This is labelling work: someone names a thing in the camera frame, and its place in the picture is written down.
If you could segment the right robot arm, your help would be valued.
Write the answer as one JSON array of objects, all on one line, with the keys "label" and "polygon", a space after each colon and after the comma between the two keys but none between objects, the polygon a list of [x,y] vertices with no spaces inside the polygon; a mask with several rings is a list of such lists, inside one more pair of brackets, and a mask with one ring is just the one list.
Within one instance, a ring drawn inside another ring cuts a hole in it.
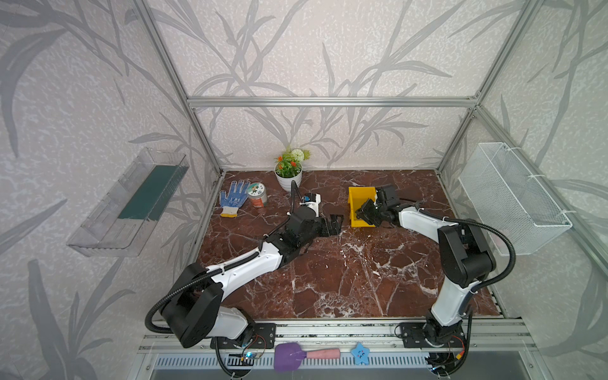
[{"label": "right robot arm", "polygon": [[[427,317],[428,327],[447,329],[459,325],[473,295],[504,280],[515,268],[516,249],[498,229],[473,219],[434,215],[418,203],[400,198],[392,185],[378,187],[375,193],[355,210],[356,218],[370,226],[399,226],[439,245],[444,280]],[[507,267],[494,277],[489,275],[497,263],[485,233],[498,237],[508,249]]]}]

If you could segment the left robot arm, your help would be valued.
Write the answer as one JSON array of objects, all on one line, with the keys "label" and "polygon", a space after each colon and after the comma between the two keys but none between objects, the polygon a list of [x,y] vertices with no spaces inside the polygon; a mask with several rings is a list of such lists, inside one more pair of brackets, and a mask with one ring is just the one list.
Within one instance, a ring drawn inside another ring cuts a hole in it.
[{"label": "left robot arm", "polygon": [[343,221],[343,215],[323,218],[302,206],[253,250],[208,267],[190,264],[147,312],[145,327],[152,333],[173,334],[183,348],[207,338],[249,342],[255,322],[238,308],[224,307],[223,301],[256,278],[291,264],[315,239],[339,235]]}]

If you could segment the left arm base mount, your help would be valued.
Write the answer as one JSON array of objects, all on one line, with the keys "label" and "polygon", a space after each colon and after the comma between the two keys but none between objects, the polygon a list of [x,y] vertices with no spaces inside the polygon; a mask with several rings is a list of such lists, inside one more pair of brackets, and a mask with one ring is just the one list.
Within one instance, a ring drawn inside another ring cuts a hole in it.
[{"label": "left arm base mount", "polygon": [[227,337],[214,337],[211,341],[211,348],[225,349],[270,349],[274,348],[276,340],[275,323],[255,323],[248,326],[245,331],[235,340]]}]

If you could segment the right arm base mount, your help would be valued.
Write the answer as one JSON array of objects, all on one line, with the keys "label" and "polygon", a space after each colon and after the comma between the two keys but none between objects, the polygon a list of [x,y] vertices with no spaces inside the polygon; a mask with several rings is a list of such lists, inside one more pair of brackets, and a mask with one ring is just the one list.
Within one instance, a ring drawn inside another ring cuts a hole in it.
[{"label": "right arm base mount", "polygon": [[405,348],[465,348],[467,338],[462,323],[441,326],[429,321],[402,322],[394,329]]}]

